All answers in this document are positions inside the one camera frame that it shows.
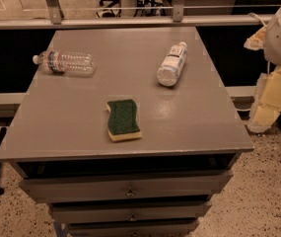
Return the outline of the green and yellow sponge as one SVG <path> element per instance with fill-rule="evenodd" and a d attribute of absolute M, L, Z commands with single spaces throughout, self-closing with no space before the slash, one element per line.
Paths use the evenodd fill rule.
<path fill-rule="evenodd" d="M 131 100 L 109 101 L 106 103 L 109 111 L 107 130 L 114 142 L 138 139 L 142 137 L 137 118 L 137 105 Z"/>

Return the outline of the metal railing frame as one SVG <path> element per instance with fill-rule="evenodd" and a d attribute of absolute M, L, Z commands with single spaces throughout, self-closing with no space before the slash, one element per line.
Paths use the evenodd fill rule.
<path fill-rule="evenodd" d="M 100 0 L 0 0 L 0 30 L 163 25 L 258 25 L 281 0 L 119 0 L 116 18 L 98 18 Z"/>

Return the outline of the black office chair base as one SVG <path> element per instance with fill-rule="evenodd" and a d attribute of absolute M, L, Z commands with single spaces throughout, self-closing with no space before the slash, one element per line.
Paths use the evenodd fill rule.
<path fill-rule="evenodd" d="M 119 0 L 100 0 L 99 5 L 102 8 L 97 12 L 98 18 L 116 18 L 120 15 L 120 9 L 116 8 Z"/>

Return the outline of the bottom grey drawer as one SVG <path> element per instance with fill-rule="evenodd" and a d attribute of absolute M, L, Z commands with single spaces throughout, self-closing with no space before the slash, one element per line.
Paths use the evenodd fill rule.
<path fill-rule="evenodd" d="M 139 237 L 147 234 L 188 233 L 197 225 L 196 219 L 185 218 L 69 224 L 68 230 L 72 236 L 79 237 Z"/>

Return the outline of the clear plastic water bottle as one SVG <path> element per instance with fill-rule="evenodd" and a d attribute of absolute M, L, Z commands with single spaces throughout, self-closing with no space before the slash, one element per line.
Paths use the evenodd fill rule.
<path fill-rule="evenodd" d="M 34 55 L 33 63 L 42 72 L 58 76 L 89 77 L 96 70 L 93 58 L 82 52 L 48 50 Z"/>

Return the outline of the grey drawer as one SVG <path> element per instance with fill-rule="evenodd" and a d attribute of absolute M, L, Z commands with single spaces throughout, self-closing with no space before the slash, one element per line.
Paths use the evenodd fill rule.
<path fill-rule="evenodd" d="M 50 215 L 61 223 L 135 222 L 153 219 L 197 218 L 205 215 L 210 207 L 210 201 L 201 200 L 53 206 L 50 208 Z"/>
<path fill-rule="evenodd" d="M 185 218 L 69 224 L 68 230 L 72 236 L 79 237 L 139 237 L 147 234 L 188 233 L 197 225 L 196 219 Z"/>
<path fill-rule="evenodd" d="M 39 203 L 171 198 L 219 193 L 233 176 L 231 170 L 198 174 L 139 175 L 29 179 L 21 189 Z"/>

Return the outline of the grey drawer cabinet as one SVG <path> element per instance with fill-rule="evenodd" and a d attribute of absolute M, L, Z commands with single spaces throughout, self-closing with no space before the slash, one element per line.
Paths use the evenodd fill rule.
<path fill-rule="evenodd" d="M 0 162 L 72 237 L 188 233 L 252 142 L 193 27 L 59 31 L 88 78 L 38 73 Z"/>

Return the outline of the top grey drawer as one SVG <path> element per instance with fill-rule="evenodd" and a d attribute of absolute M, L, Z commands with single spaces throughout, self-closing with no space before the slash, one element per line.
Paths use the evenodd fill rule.
<path fill-rule="evenodd" d="M 171 198 L 219 193 L 233 176 L 231 170 L 198 174 L 139 175 L 29 179 L 21 189 L 39 203 Z"/>

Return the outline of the white labelled plastic bottle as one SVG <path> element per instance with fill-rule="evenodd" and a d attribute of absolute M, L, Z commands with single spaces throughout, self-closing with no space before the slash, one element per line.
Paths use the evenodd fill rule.
<path fill-rule="evenodd" d="M 166 87 L 174 86 L 187 59 L 187 44 L 184 41 L 171 47 L 157 71 L 157 79 Z"/>

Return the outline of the middle grey drawer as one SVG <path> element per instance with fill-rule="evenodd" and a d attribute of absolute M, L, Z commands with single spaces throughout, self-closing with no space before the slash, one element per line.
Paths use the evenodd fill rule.
<path fill-rule="evenodd" d="M 197 218 L 205 215 L 210 207 L 210 201 L 201 200 L 53 206 L 50 208 L 50 215 L 61 223 L 135 222 L 153 219 Z"/>

